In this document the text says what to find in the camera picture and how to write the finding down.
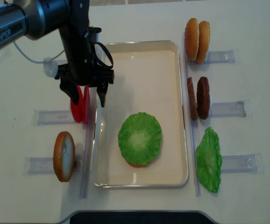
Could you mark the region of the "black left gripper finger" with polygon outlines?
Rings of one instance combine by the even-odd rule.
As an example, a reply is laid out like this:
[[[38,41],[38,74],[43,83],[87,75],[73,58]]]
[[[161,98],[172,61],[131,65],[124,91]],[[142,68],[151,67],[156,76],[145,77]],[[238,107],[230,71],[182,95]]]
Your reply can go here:
[[[72,100],[72,102],[75,105],[78,104],[79,92],[78,92],[78,88],[77,88],[76,84],[74,84],[70,81],[61,80],[60,81],[60,89],[70,97],[70,99]]]
[[[107,93],[107,90],[108,90],[108,85],[109,85],[108,82],[103,82],[97,87],[97,94],[98,94],[98,96],[100,98],[100,104],[101,104],[102,108],[104,108],[104,106],[105,106],[105,100],[106,100],[106,93]]]

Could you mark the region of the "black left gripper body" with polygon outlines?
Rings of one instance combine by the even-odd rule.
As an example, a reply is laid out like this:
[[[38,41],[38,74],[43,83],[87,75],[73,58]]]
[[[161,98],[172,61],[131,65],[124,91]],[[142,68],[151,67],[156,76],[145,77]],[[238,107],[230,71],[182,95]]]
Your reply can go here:
[[[59,28],[60,36],[68,61],[69,81],[80,86],[98,87],[114,83],[113,59],[108,49],[96,36],[101,28],[90,27],[80,35],[74,27]],[[111,65],[106,65],[97,56],[98,45],[108,57]]]

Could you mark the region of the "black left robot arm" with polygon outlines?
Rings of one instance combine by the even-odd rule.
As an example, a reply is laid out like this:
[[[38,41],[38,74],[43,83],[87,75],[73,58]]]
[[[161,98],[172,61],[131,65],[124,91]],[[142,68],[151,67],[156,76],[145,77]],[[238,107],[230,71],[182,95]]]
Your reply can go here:
[[[104,64],[97,56],[100,46],[110,63],[108,49],[96,36],[101,28],[90,26],[88,0],[15,0],[0,6],[0,49],[22,36],[38,40],[59,30],[67,64],[52,75],[60,89],[77,105],[78,86],[95,87],[104,107],[108,85],[114,82],[113,64]]]

